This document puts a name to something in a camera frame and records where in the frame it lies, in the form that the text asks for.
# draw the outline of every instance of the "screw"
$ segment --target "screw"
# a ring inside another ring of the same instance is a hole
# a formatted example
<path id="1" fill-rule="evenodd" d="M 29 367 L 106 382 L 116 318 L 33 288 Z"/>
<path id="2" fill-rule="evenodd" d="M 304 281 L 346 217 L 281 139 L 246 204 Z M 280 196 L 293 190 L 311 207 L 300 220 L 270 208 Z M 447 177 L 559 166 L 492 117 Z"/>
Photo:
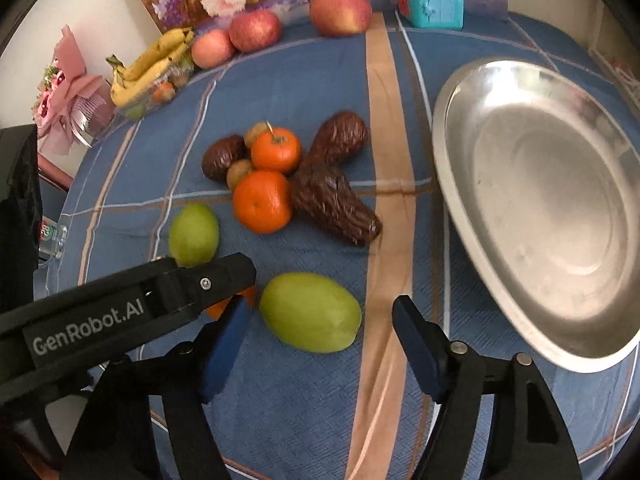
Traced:
<path id="1" fill-rule="evenodd" d="M 529 366 L 533 362 L 533 359 L 526 354 L 520 353 L 516 355 L 516 361 L 522 366 Z"/>
<path id="2" fill-rule="evenodd" d="M 463 355 L 466 354 L 466 351 L 469 350 L 469 347 L 465 345 L 462 341 L 454 341 L 451 343 L 451 351 L 454 354 Z"/>

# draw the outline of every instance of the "stainless steel plate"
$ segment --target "stainless steel plate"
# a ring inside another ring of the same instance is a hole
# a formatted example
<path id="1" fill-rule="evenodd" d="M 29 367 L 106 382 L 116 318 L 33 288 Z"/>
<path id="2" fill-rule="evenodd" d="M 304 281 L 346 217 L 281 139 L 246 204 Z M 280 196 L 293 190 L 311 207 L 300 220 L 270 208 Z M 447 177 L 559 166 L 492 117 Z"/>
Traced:
<path id="1" fill-rule="evenodd" d="M 438 97 L 440 185 L 471 260 L 540 354 L 575 372 L 640 339 L 640 163 L 587 92 L 511 60 L 458 70 Z"/>

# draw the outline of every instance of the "banana bunch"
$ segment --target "banana bunch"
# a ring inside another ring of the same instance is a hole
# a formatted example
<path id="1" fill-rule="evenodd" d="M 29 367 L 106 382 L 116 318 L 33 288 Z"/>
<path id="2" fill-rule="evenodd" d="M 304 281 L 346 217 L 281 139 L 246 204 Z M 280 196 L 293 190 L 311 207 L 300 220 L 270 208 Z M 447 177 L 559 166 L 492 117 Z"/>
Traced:
<path id="1" fill-rule="evenodd" d="M 169 30 L 129 67 L 125 67 L 115 56 L 108 57 L 107 62 L 113 68 L 113 104 L 124 107 L 135 101 L 174 61 L 188 51 L 194 36 L 191 27 Z"/>

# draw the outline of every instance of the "red apple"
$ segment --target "red apple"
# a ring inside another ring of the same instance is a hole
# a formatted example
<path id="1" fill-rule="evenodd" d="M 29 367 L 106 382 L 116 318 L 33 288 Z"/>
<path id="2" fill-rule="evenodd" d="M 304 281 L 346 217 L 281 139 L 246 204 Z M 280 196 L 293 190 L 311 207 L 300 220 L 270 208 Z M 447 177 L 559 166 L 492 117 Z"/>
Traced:
<path id="1" fill-rule="evenodd" d="M 229 61 L 236 48 L 226 30 L 215 28 L 199 37 L 191 47 L 193 62 L 200 68 L 209 69 Z"/>
<path id="2" fill-rule="evenodd" d="M 229 37 L 240 52 L 255 52 L 277 43 L 282 24 L 270 10 L 254 10 L 236 16 L 229 26 Z"/>
<path id="3" fill-rule="evenodd" d="M 311 0 L 309 16 L 324 36 L 352 36 L 369 28 L 373 10 L 369 0 Z"/>

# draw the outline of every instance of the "white wall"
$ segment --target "white wall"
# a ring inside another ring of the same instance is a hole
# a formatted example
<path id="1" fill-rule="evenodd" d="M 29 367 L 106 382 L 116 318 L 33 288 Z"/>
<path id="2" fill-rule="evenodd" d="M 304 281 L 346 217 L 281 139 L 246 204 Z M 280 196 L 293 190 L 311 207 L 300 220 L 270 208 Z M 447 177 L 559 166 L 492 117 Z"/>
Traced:
<path id="1" fill-rule="evenodd" d="M 596 0 L 509 0 L 509 10 L 555 25 L 585 48 L 589 46 Z M 604 12 L 598 49 L 608 59 L 615 57 L 629 63 L 640 76 L 640 54 L 608 9 Z"/>
<path id="2" fill-rule="evenodd" d="M 160 32 L 140 0 L 38 0 L 0 57 L 0 127 L 31 122 L 37 85 L 49 65 L 60 29 L 69 25 L 90 73 L 110 76 L 104 58 L 132 62 Z M 72 176 L 85 153 L 49 156 Z"/>
<path id="3" fill-rule="evenodd" d="M 509 6 L 588 45 L 595 0 L 509 0 Z M 116 54 L 129 63 L 159 35 L 140 0 L 39 0 L 0 58 L 0 126 L 31 121 L 36 86 L 65 24 L 76 35 L 89 72 L 104 76 L 109 75 L 106 56 Z M 601 44 L 607 56 L 630 62 L 640 73 L 638 53 L 607 12 Z M 51 160 L 74 175 L 83 155 L 84 149 L 75 146 L 70 156 Z"/>

